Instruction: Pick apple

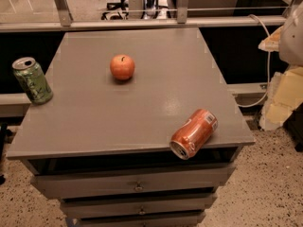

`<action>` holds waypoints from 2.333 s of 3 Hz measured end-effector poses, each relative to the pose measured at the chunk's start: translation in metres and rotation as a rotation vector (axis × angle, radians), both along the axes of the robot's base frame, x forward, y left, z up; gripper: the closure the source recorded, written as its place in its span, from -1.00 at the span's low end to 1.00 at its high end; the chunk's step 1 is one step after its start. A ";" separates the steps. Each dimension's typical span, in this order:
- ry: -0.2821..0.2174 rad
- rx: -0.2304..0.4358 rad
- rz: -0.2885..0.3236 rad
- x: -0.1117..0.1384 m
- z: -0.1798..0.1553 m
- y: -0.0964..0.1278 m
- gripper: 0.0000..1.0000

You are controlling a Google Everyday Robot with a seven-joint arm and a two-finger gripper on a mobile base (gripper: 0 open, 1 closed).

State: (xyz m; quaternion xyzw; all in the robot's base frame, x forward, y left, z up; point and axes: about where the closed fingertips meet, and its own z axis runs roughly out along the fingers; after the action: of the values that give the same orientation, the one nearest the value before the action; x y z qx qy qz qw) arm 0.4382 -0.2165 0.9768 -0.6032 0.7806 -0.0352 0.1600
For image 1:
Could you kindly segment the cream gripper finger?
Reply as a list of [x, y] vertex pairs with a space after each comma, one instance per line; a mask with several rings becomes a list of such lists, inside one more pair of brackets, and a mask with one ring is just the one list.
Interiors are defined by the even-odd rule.
[[260, 127], [265, 131], [276, 130], [302, 103], [303, 67], [292, 65], [284, 73], [275, 72], [261, 110]]
[[278, 52], [281, 31], [282, 27], [276, 29], [271, 35], [261, 41], [261, 43], [258, 45], [258, 48], [266, 52]]

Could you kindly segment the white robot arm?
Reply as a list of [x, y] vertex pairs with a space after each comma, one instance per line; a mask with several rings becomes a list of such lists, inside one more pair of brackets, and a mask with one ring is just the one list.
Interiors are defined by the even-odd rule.
[[284, 73], [275, 73], [271, 78], [261, 110], [259, 125], [265, 131], [274, 131], [303, 103], [303, 2], [258, 48], [277, 52], [288, 63]]

